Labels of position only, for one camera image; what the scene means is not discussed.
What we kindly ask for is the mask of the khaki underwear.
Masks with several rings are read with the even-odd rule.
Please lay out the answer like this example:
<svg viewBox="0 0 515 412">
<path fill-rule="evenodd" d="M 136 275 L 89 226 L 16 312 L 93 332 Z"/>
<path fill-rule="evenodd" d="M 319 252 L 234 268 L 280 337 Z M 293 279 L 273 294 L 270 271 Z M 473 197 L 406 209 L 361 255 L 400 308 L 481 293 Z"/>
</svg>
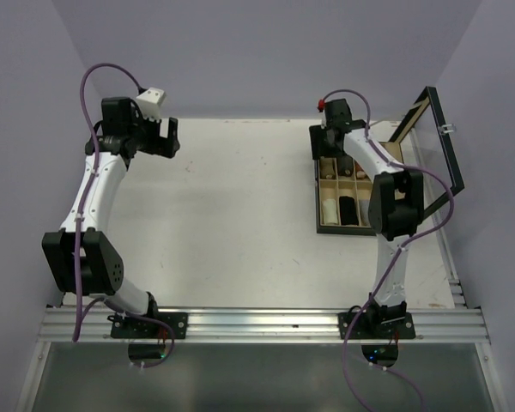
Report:
<svg viewBox="0 0 515 412">
<path fill-rule="evenodd" d="M 320 178 L 321 179 L 334 179 L 336 177 L 335 162 L 331 158 L 321 159 L 320 165 Z"/>
</svg>

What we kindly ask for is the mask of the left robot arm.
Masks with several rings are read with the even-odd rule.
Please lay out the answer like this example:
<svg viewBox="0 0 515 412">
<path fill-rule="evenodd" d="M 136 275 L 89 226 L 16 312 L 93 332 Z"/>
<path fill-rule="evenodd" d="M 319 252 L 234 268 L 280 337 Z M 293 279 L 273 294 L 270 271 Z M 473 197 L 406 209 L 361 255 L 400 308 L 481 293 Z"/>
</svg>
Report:
<svg viewBox="0 0 515 412">
<path fill-rule="evenodd" d="M 132 315 L 130 325 L 141 336 L 161 327 L 154 296 L 126 279 L 124 262 L 106 232 L 118 188 L 137 153 L 172 159 L 180 148 L 176 118 L 164 120 L 166 99 L 158 88 L 140 90 L 134 99 L 105 98 L 101 120 L 92 123 L 85 145 L 85 166 L 75 201 L 56 232 L 47 232 L 42 248 L 58 289 L 76 297 L 72 340 L 81 336 L 90 307 L 86 296 Z"/>
</svg>

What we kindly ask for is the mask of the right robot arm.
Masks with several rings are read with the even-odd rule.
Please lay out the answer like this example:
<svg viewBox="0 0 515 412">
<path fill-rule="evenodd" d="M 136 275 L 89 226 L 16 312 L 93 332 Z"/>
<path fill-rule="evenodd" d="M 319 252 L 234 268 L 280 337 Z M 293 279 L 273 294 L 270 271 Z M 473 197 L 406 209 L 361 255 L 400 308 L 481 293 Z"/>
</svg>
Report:
<svg viewBox="0 0 515 412">
<path fill-rule="evenodd" d="M 324 116 L 310 129 L 312 157 L 350 156 L 372 182 L 368 221 L 378 241 L 377 273 L 367 301 L 338 315 L 348 339 L 412 339 L 405 276 L 408 242 L 424 219 L 423 175 L 405 169 L 369 130 L 368 120 L 355 120 L 345 99 L 318 102 Z"/>
</svg>

